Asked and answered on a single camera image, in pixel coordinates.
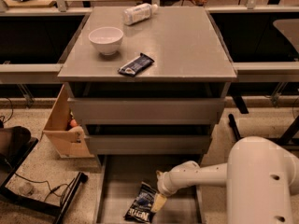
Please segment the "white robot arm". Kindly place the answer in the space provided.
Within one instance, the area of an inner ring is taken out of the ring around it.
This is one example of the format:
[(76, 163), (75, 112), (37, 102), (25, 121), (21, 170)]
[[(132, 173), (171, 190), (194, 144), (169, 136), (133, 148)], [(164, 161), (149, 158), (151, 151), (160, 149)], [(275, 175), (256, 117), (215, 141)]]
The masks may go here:
[(245, 137), (228, 161), (201, 167), (186, 161), (157, 173), (157, 188), (169, 197), (191, 186), (224, 186), (228, 224), (294, 224), (291, 196), (298, 193), (299, 158), (274, 142)]

